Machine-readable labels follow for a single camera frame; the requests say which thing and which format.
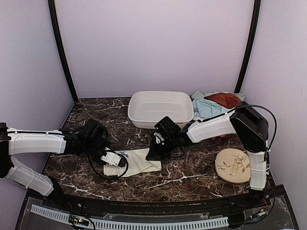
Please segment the white embroidered towel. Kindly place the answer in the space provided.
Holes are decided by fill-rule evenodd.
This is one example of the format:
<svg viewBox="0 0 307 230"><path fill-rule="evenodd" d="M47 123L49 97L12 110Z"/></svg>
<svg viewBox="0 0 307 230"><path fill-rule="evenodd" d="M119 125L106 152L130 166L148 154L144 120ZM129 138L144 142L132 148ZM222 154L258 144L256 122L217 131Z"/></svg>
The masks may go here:
<svg viewBox="0 0 307 230"><path fill-rule="evenodd" d="M104 175L117 177L130 177L140 173L150 173L162 170L160 161L148 161L146 156L149 153L149 148L120 150L117 154L124 156L128 160L128 168L126 166L119 167L114 165L104 165Z"/></svg>

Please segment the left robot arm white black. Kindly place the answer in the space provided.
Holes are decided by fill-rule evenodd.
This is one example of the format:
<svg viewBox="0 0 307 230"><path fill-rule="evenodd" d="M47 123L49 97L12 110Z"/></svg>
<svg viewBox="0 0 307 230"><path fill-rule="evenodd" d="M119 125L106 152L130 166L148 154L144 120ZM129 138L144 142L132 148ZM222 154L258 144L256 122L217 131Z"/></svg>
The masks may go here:
<svg viewBox="0 0 307 230"><path fill-rule="evenodd" d="M100 161L99 150L108 145L106 128L94 119L89 119L76 129L51 131L18 130L0 125L0 176L12 180L48 197L57 209L63 209L68 199L62 194L58 182L42 175L19 162L15 155L22 153L87 153Z"/></svg>

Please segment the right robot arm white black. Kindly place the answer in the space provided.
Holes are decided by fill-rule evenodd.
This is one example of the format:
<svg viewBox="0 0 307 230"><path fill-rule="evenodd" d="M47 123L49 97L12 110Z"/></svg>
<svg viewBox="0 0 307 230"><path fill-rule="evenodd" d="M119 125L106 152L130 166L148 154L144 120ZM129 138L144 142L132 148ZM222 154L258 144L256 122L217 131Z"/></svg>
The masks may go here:
<svg viewBox="0 0 307 230"><path fill-rule="evenodd" d="M245 196L245 204L255 208L263 201L266 186L268 154L270 151L269 123L256 111L257 105L242 102L237 107L212 118L191 121L180 127L166 116L154 125L151 134L148 161L162 161L171 158L175 149L190 146L204 140L236 134L250 159L250 189Z"/></svg>

